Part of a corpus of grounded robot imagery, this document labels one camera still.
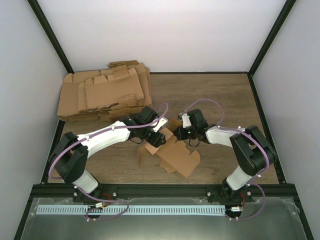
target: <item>wooden floor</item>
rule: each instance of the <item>wooden floor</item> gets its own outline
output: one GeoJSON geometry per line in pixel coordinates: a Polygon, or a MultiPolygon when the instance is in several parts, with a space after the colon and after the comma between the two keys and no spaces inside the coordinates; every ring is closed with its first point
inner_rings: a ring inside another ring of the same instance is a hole
{"type": "MultiPolygon", "coordinates": [[[[225,127],[249,127],[257,125],[262,130],[261,121],[254,97],[245,74],[152,74],[151,89],[153,107],[162,102],[169,103],[168,119],[176,117],[191,103],[198,99],[209,98],[220,103],[225,111],[225,127]]],[[[211,102],[200,102],[195,108],[201,109],[209,124],[221,119],[221,112],[211,102]]],[[[100,120],[66,122],[63,133],[90,133],[106,127],[100,120]]],[[[150,184],[220,184],[230,175],[238,163],[233,150],[222,145],[201,143],[197,150],[201,161],[189,178],[181,178],[167,173],[159,166],[160,159],[147,157],[138,167],[136,155],[138,144],[131,141],[117,143],[93,156],[86,169],[101,183],[150,183],[150,184]]],[[[273,166],[259,178],[257,183],[277,184],[273,166]]]]}

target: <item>cardboard piece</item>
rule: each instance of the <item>cardboard piece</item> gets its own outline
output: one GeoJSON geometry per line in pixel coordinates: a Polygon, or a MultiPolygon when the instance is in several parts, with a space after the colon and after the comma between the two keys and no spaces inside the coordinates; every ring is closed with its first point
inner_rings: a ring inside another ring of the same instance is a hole
{"type": "Polygon", "coordinates": [[[61,120],[116,121],[152,107],[150,73],[143,63],[118,61],[109,67],[64,77],[57,110],[61,120]]]}
{"type": "Polygon", "coordinates": [[[79,83],[73,83],[73,74],[68,73],[62,82],[60,100],[57,110],[59,117],[76,115],[78,111],[78,88],[79,83]]]}
{"type": "Polygon", "coordinates": [[[109,62],[108,67],[110,69],[112,69],[112,68],[117,67],[119,65],[135,66],[135,65],[138,65],[138,64],[139,64],[139,62],[137,60],[112,61],[112,62],[109,62]]]}
{"type": "Polygon", "coordinates": [[[114,103],[118,103],[121,98],[128,95],[134,95],[135,99],[144,98],[138,73],[132,68],[130,70],[122,66],[113,69],[113,75],[95,76],[85,81],[85,97],[88,109],[99,109],[110,107],[114,103]]]}
{"type": "Polygon", "coordinates": [[[151,84],[150,84],[150,80],[148,80],[147,69],[143,63],[136,65],[134,68],[138,73],[138,77],[139,77],[141,88],[144,95],[144,99],[138,101],[138,106],[150,106],[152,104],[151,93],[150,93],[151,84]]]}
{"type": "Polygon", "coordinates": [[[161,158],[159,165],[167,171],[167,173],[176,173],[180,177],[188,178],[193,170],[200,163],[200,154],[198,151],[190,151],[186,148],[183,141],[177,141],[173,132],[182,123],[172,118],[167,127],[160,130],[165,135],[166,143],[158,148],[145,144],[139,147],[137,152],[137,162],[141,166],[143,157],[147,153],[157,155],[161,158]]]}
{"type": "Polygon", "coordinates": [[[73,74],[73,83],[82,83],[87,79],[94,78],[95,76],[99,76],[100,71],[78,71],[73,74]]]}

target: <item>purple cable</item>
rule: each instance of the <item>purple cable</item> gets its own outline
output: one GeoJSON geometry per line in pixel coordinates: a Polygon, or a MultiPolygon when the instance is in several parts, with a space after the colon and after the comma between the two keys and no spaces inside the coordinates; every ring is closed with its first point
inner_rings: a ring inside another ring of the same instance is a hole
{"type": "MultiPolygon", "coordinates": [[[[164,111],[163,114],[162,114],[159,118],[157,118],[156,120],[154,120],[154,121],[152,121],[152,122],[150,122],[150,123],[148,123],[148,124],[144,124],[144,125],[116,126],[114,129],[138,129],[138,128],[148,127],[148,126],[150,126],[150,125],[158,122],[160,119],[162,119],[162,118],[167,114],[167,111],[168,111],[168,108],[169,108],[168,103],[167,103],[167,102],[163,102],[163,103],[160,104],[160,106],[162,106],[162,105],[165,105],[165,106],[166,106],[165,111],[164,111]]],[[[112,130],[112,128],[110,127],[110,128],[107,128],[107,129],[98,131],[98,132],[90,135],[90,136],[89,136],[89,139],[91,139],[91,138],[93,138],[93,137],[96,137],[96,136],[98,136],[99,134],[103,134],[103,133],[105,133],[105,132],[111,131],[111,130],[112,130]]],[[[84,142],[84,141],[87,141],[87,138],[83,138],[83,139],[81,139],[81,140],[79,140],[79,141],[71,144],[70,146],[68,146],[65,150],[63,150],[63,151],[56,157],[56,159],[53,161],[53,163],[51,164],[51,167],[50,167],[50,169],[49,169],[48,175],[49,175],[49,178],[50,178],[50,179],[62,179],[61,177],[54,177],[54,176],[52,176],[52,172],[53,172],[53,170],[54,170],[55,165],[56,165],[57,162],[60,160],[60,158],[61,158],[64,154],[66,154],[66,152],[68,152],[69,150],[71,150],[72,148],[74,148],[75,146],[77,146],[78,144],[80,144],[80,143],[82,143],[82,142],[84,142]]]]}
{"type": "MultiPolygon", "coordinates": [[[[115,219],[119,216],[121,216],[122,214],[124,214],[126,211],[128,211],[129,209],[129,204],[126,202],[126,201],[121,201],[121,200],[106,200],[106,199],[100,199],[100,198],[96,198],[94,196],[91,196],[89,195],[88,193],[86,193],[83,189],[81,189],[80,187],[78,187],[79,191],[82,192],[85,196],[87,196],[88,198],[92,199],[92,200],[95,200],[95,201],[98,201],[98,202],[104,202],[104,203],[119,203],[119,204],[126,204],[126,208],[125,210],[123,210],[122,212],[114,215],[114,216],[110,216],[110,217],[106,217],[106,218],[96,218],[96,221],[102,221],[102,220],[109,220],[109,219],[115,219]]],[[[86,214],[85,214],[85,218],[86,219],[89,219],[89,216],[88,214],[95,210],[95,209],[100,209],[100,208],[92,208],[92,209],[89,209],[86,214]]]]}
{"type": "Polygon", "coordinates": [[[268,155],[267,155],[266,151],[264,150],[264,148],[256,140],[254,140],[253,137],[251,137],[249,134],[247,134],[239,129],[236,129],[236,128],[229,128],[229,127],[222,127],[222,126],[219,126],[219,128],[222,130],[232,130],[232,131],[238,132],[238,133],[242,134],[243,136],[245,136],[247,139],[249,139],[251,142],[253,142],[256,145],[256,147],[261,151],[261,153],[265,159],[265,168],[262,171],[260,171],[259,173],[264,173],[264,172],[268,171],[269,166],[270,166],[268,155]]]}
{"type": "Polygon", "coordinates": [[[220,124],[224,121],[225,119],[225,111],[223,110],[223,108],[220,106],[219,103],[217,103],[216,101],[212,100],[212,99],[209,99],[209,98],[202,98],[202,99],[199,99],[197,101],[195,101],[194,103],[192,103],[190,106],[188,106],[188,108],[186,110],[184,110],[181,114],[185,114],[186,112],[188,112],[188,110],[193,106],[195,105],[196,103],[198,102],[201,102],[201,101],[210,101],[210,102],[213,102],[215,105],[217,105],[220,109],[221,109],[221,112],[222,112],[222,118],[221,120],[216,124],[217,126],[220,126],[220,124]]]}
{"type": "MultiPolygon", "coordinates": [[[[258,189],[260,189],[260,191],[261,191],[261,193],[262,193],[262,196],[263,196],[262,206],[261,206],[261,208],[259,209],[259,211],[257,211],[255,214],[252,214],[251,216],[246,216],[246,217],[243,217],[243,218],[238,218],[238,220],[236,220],[236,221],[242,221],[242,220],[248,220],[248,219],[254,218],[254,217],[257,216],[259,213],[261,213],[261,211],[264,209],[264,207],[265,207],[265,205],[266,205],[266,202],[267,202],[266,194],[265,194],[264,190],[262,189],[262,187],[259,186],[259,185],[256,184],[256,183],[250,183],[250,185],[256,186],[258,189]]],[[[235,219],[235,218],[229,217],[228,215],[225,215],[225,216],[226,216],[228,219],[235,219]]]]}

